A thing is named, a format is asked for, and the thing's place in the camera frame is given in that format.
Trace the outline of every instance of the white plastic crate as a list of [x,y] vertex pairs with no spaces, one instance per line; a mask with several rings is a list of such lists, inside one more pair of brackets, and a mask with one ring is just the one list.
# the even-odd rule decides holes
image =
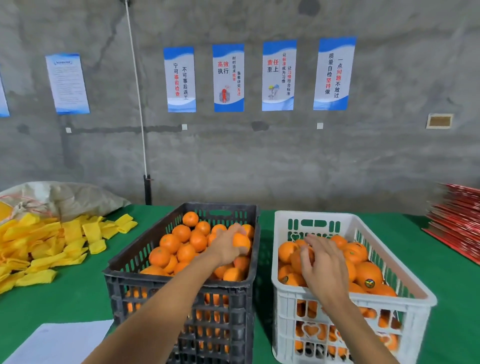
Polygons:
[[398,297],[351,293],[350,298],[357,306],[369,309],[368,324],[390,347],[396,346],[392,353],[398,361],[414,364],[430,310],[437,304],[437,299],[358,216],[343,213],[275,213],[272,264],[274,357],[284,364],[353,363],[338,331],[332,327],[332,321],[321,310],[310,290],[278,281],[278,247],[286,241],[302,239],[306,233],[324,237],[339,234],[350,242],[357,241],[367,247],[369,260],[380,267],[385,283],[395,289]]

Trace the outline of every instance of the pile of yellow netting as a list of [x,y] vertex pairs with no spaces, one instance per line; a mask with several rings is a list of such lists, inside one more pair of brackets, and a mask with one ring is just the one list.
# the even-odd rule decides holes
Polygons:
[[68,222],[27,213],[0,225],[0,294],[13,287],[51,283],[53,267],[81,264],[87,252],[107,248],[105,240],[126,234],[137,222],[125,214],[116,221],[81,215]]

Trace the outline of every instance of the human hand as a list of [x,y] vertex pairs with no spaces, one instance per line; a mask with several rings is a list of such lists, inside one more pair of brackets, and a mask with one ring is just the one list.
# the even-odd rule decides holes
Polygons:
[[224,266],[242,254],[247,254],[248,249],[244,246],[233,246],[233,236],[237,233],[247,235],[245,229],[235,223],[227,231],[219,230],[217,237],[212,241],[206,253],[214,255],[218,259],[218,266]]
[[345,258],[334,241],[308,234],[305,241],[315,252],[315,262],[310,263],[308,247],[301,248],[302,274],[312,293],[327,312],[344,302],[348,297],[348,270]]

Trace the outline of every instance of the person's right arm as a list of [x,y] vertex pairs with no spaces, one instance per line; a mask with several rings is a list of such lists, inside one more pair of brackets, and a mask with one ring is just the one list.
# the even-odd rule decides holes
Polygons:
[[315,252],[315,262],[310,264],[308,248],[302,247],[303,277],[342,335],[355,363],[398,364],[350,300],[345,258],[335,242],[316,235],[307,235],[305,241]]

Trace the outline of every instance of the plastic sack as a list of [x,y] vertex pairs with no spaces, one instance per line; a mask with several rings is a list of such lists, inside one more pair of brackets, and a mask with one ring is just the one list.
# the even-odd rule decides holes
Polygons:
[[130,205],[101,187],[73,182],[27,182],[0,192],[0,225],[27,212],[71,221],[79,215],[105,216]]

